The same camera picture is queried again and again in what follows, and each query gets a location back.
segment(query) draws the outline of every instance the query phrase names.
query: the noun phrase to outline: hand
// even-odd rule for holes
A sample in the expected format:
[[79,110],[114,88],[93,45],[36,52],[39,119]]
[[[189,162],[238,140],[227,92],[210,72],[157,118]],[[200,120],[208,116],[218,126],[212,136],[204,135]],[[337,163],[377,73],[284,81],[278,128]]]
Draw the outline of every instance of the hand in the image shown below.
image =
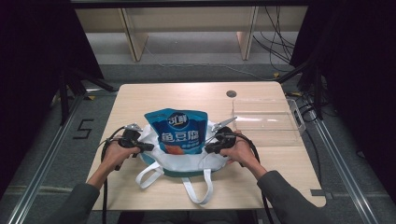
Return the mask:
[[100,189],[103,183],[105,183],[107,176],[114,171],[117,165],[121,166],[125,159],[128,159],[131,154],[138,152],[140,152],[138,147],[121,147],[118,141],[112,141],[107,147],[106,155],[102,163],[88,180],[87,184]]
[[249,169],[254,176],[259,179],[267,173],[264,167],[260,165],[257,159],[254,157],[253,152],[250,149],[250,145],[247,141],[240,137],[236,137],[235,145],[231,148],[224,148],[220,151],[220,155],[228,156],[230,161],[238,161]]

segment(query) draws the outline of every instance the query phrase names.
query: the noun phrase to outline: snack bag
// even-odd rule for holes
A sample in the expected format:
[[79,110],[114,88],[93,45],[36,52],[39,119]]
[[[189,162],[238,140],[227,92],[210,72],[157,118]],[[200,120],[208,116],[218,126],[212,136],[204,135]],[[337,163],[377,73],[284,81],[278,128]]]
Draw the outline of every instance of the snack bag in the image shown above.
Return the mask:
[[173,155],[200,154],[205,144],[207,114],[166,108],[145,115],[158,134],[161,150]]

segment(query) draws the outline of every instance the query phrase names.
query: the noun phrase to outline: wooden table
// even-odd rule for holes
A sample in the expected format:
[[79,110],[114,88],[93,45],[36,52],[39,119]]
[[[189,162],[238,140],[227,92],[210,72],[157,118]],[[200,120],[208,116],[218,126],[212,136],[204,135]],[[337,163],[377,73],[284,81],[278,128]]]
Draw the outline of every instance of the wooden table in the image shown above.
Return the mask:
[[[236,91],[234,98],[227,91]],[[212,83],[166,83],[129,84],[120,88],[110,113],[102,140],[119,127],[138,123],[144,127],[148,122],[144,114],[164,109],[201,110],[211,121],[219,122],[232,115],[235,99],[285,100],[277,82],[212,82]],[[278,170],[305,198],[316,206],[324,206],[324,197],[313,197],[311,189],[321,189],[304,143],[298,141],[288,146],[258,147],[262,165],[267,170]],[[94,158],[89,176],[100,163],[101,148]],[[109,210],[191,210],[191,209],[255,209],[262,208],[261,191],[256,179],[246,168],[233,163],[212,175],[214,194],[204,206],[191,202],[180,178],[160,177],[147,189],[140,189],[134,182],[146,167],[138,158],[128,159],[120,171],[108,177]],[[202,176],[191,179],[198,198],[206,191]],[[103,197],[99,197],[94,210],[101,210]]]

